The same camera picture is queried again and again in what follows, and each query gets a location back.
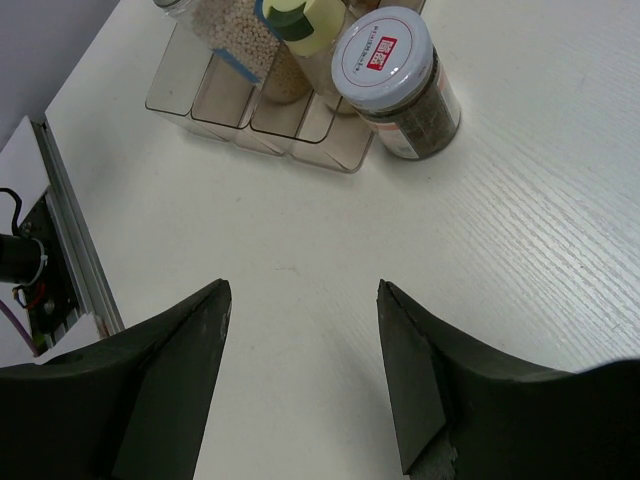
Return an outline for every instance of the yellow cap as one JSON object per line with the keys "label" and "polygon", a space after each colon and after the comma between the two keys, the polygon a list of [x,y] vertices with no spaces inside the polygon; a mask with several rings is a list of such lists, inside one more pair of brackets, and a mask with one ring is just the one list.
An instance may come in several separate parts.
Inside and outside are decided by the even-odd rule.
{"label": "yellow cap", "polygon": [[294,54],[308,57],[336,40],[346,8],[341,0],[264,0],[262,14]]}

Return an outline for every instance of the jar lid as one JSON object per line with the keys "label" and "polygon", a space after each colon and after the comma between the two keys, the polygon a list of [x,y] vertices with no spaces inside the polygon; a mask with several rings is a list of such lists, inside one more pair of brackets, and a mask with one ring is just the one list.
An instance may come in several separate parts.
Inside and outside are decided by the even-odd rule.
{"label": "jar lid", "polygon": [[296,55],[311,56],[329,47],[342,30],[342,0],[264,0],[262,14]]}
{"label": "jar lid", "polygon": [[385,7],[360,18],[338,42],[331,74],[356,108],[384,110],[423,83],[433,63],[433,42],[422,17],[409,8]]}

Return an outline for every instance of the tabletop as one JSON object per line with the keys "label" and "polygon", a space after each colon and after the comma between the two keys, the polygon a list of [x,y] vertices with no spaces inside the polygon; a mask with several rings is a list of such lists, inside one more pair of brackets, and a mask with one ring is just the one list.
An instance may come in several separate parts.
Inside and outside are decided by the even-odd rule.
{"label": "tabletop", "polygon": [[145,111],[173,29],[114,11],[47,111],[126,325],[218,278],[231,326],[196,479],[399,479],[376,289],[581,370],[640,353],[640,4],[428,0],[463,110],[409,163],[353,175]]}

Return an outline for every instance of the red logo on lid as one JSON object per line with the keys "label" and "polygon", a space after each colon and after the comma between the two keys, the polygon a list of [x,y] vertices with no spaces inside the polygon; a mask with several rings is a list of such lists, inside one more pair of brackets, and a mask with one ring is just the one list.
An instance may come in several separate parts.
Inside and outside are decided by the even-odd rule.
{"label": "red logo on lid", "polygon": [[373,55],[371,55],[369,63],[367,63],[367,68],[382,71],[391,56],[391,52],[393,52],[393,49],[396,47],[396,43],[398,43],[397,38],[382,37]]}

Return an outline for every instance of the spice rack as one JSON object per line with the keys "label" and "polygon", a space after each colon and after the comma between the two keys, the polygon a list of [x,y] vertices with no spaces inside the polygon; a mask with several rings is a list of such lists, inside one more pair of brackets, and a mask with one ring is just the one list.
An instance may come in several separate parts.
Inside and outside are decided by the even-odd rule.
{"label": "spice rack", "polygon": [[[424,0],[381,2],[416,11],[423,4]],[[275,81],[270,73],[263,91]],[[340,111],[340,104],[335,107]],[[333,113],[311,91],[288,105],[271,102],[180,25],[169,40],[146,108],[195,135],[343,173],[360,168],[373,138],[357,115]]]}

